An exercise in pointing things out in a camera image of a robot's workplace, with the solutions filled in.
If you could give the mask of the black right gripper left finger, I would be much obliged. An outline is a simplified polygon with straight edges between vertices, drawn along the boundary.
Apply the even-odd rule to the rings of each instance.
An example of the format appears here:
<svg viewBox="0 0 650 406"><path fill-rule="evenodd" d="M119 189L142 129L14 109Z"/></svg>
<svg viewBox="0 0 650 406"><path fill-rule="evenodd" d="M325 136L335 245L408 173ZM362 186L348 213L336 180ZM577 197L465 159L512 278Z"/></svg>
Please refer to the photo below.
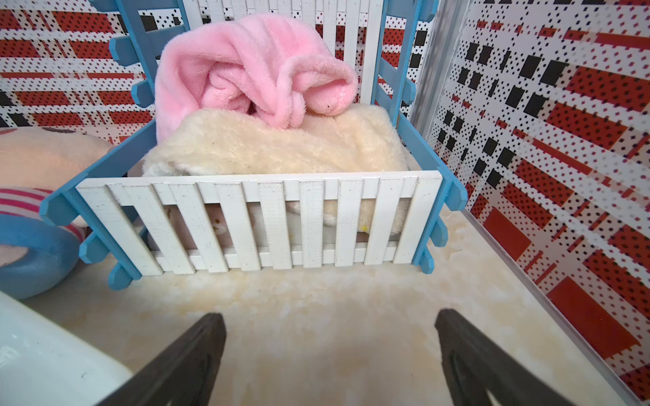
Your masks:
<svg viewBox="0 0 650 406"><path fill-rule="evenodd" d="M99 404L209 404L226 339L223 316L206 314Z"/></svg>

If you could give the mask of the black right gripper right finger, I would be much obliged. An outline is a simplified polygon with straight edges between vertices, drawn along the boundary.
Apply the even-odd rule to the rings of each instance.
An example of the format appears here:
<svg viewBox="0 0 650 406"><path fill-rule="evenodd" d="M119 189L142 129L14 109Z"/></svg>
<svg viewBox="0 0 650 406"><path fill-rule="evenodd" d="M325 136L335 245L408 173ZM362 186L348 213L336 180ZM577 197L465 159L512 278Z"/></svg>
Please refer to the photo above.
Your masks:
<svg viewBox="0 0 650 406"><path fill-rule="evenodd" d="M570 405L531 374L462 314L441 310L436 318L447 387L455 405Z"/></svg>

